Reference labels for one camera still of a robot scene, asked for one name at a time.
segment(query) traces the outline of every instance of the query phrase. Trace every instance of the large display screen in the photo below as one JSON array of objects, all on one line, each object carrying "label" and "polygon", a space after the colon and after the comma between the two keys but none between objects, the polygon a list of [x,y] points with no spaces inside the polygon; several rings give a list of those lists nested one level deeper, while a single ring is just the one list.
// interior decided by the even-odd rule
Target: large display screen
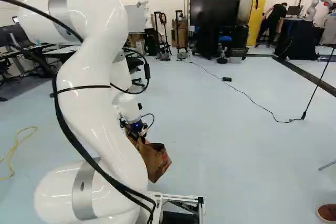
[{"label": "large display screen", "polygon": [[190,4],[192,26],[197,26],[200,16],[222,26],[233,25],[236,22],[238,0],[191,0]]}]

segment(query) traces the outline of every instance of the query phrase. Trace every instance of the cardboard box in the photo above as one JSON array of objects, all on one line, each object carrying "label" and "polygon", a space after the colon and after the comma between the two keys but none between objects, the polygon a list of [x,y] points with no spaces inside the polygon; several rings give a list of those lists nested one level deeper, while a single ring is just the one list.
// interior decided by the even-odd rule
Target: cardboard box
[{"label": "cardboard box", "polygon": [[131,47],[136,47],[137,41],[142,40],[142,34],[128,34],[128,40],[131,43]]},{"label": "cardboard box", "polygon": [[[188,20],[187,19],[184,19],[183,21],[179,21],[178,22],[178,26],[179,28],[184,28],[184,29],[188,29]],[[173,19],[172,20],[172,28],[175,28],[176,27],[176,19]]]},{"label": "cardboard box", "polygon": [[[178,43],[180,44],[180,48],[184,48],[187,46],[188,43],[188,32],[187,29],[179,29],[178,31]],[[177,45],[177,34],[176,30],[172,29],[171,31],[172,36],[172,47],[176,47]]]}]

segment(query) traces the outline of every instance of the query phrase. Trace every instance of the tripod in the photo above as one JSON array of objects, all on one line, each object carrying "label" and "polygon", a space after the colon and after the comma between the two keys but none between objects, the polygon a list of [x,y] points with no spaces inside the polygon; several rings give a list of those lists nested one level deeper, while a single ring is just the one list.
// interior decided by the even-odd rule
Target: tripod
[{"label": "tripod", "polygon": [[[160,43],[159,42],[159,31],[158,31],[158,21],[157,21],[157,18],[156,18],[156,15],[159,14],[159,19],[160,19],[160,22],[161,24],[164,26],[164,33],[165,33],[165,42],[164,43]],[[166,24],[167,24],[167,18],[166,18],[166,15],[162,12],[154,12],[154,17],[155,17],[155,29],[156,29],[156,34],[157,34],[157,37],[156,37],[156,46],[158,48],[158,52],[159,53],[162,53],[162,54],[170,54],[172,55],[172,51],[170,49],[170,45],[168,43],[168,36],[167,36],[167,30],[166,30]]]}]

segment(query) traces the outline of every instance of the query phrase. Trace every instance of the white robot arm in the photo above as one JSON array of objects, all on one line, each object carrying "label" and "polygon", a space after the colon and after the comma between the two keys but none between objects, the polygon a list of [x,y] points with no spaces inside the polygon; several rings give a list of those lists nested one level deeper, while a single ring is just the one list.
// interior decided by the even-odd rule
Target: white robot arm
[{"label": "white robot arm", "polygon": [[[138,151],[120,128],[124,117],[135,131],[143,124],[120,49],[127,39],[127,13],[118,0],[26,0],[26,4],[56,17],[85,40],[57,74],[64,118],[80,142],[100,156],[100,167],[124,185],[145,193],[148,176]],[[78,44],[78,39],[52,21],[21,8],[18,18],[29,38],[51,44]],[[139,206],[125,198],[86,162],[48,173],[35,191],[35,209],[47,223],[135,223]]]},{"label": "white robot arm", "polygon": [[332,1],[331,0],[313,0],[309,8],[307,9],[307,17],[305,18],[305,21],[313,21],[315,14],[316,14],[316,6],[319,4],[319,2],[322,1],[324,2],[323,4],[327,7],[332,6]]}]

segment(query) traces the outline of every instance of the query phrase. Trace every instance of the desk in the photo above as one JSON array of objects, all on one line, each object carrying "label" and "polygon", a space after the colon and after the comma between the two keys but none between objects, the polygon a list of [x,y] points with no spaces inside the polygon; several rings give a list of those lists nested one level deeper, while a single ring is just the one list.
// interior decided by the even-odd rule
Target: desk
[{"label": "desk", "polygon": [[[52,44],[44,44],[44,45],[39,45],[39,46],[31,46],[31,47],[27,47],[27,48],[24,48],[24,49],[27,50],[27,51],[35,52],[38,55],[41,55],[41,52],[44,48],[51,47],[51,46],[53,46],[53,45]],[[19,60],[16,58],[18,55],[21,55],[21,54],[22,53],[18,50],[14,50],[14,51],[11,51],[11,52],[6,52],[6,53],[3,53],[3,54],[0,54],[0,60],[12,58],[14,64],[16,65],[16,67],[18,68],[20,73],[22,75],[24,75],[26,73],[26,71],[25,71],[24,67],[21,65],[21,63],[19,62]]]},{"label": "desk", "polygon": [[290,59],[317,60],[315,46],[318,46],[323,28],[303,19],[286,18],[275,55]]},{"label": "desk", "polygon": [[50,52],[45,52],[43,56],[45,58],[56,58],[60,59],[62,63],[66,62],[77,50],[80,48],[79,45],[63,47],[57,50],[53,50]]}]

